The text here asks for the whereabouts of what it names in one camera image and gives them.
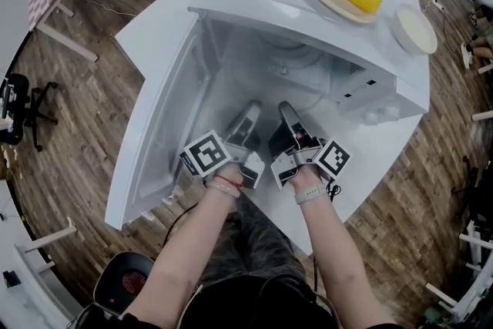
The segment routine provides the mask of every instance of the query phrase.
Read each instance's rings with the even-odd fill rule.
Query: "open microwave door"
[[[122,229],[148,210],[168,203],[179,172],[179,153],[193,130],[209,85],[200,23],[188,13],[183,40],[163,44],[163,66],[144,81],[122,142],[105,221]]]

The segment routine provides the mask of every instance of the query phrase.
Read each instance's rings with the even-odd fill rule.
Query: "camouflage pants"
[[[245,195],[236,204],[238,212],[224,223],[199,284],[206,287],[244,275],[271,278],[291,274],[305,280],[305,270],[294,256],[290,240]]]

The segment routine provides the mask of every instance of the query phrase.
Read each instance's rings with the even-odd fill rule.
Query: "person's right arm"
[[[321,184],[317,168],[306,165],[291,180],[296,194]],[[337,216],[327,195],[300,205],[307,222],[314,256],[327,298],[344,329],[395,324],[374,296],[356,244]]]

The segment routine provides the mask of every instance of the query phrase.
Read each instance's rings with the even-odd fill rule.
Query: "white bowl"
[[[411,54],[427,55],[437,50],[437,36],[428,19],[410,5],[399,5],[392,18],[392,32]]]

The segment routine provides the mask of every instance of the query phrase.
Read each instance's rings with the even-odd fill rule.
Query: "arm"
[[[243,177],[237,165],[226,165],[221,176],[238,183]],[[215,183],[231,186],[218,177]],[[139,296],[125,313],[163,329],[176,327],[207,265],[234,198],[207,190],[190,218],[165,245]]]
[[[321,183],[315,166],[303,166],[291,181],[295,193]],[[374,296],[363,260],[327,195],[300,205],[327,291],[344,329],[394,324]]]

